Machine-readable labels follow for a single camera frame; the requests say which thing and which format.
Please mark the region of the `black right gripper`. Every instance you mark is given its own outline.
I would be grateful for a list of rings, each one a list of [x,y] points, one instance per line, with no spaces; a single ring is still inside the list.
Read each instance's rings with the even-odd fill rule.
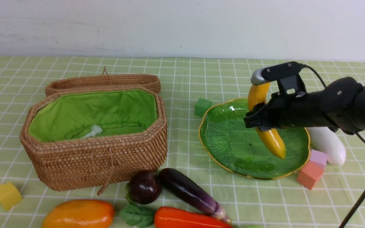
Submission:
[[[281,95],[270,99],[244,118],[248,128],[285,129],[328,127],[348,135],[360,129],[353,120],[352,109],[363,85],[351,77],[338,79],[324,90],[296,95]]]

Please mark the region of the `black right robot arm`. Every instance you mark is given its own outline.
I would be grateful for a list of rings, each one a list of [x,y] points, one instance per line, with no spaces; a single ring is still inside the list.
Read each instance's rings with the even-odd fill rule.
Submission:
[[[365,86],[345,77],[322,91],[273,96],[255,114],[248,112],[244,122],[248,128],[327,127],[353,135],[365,130]]]

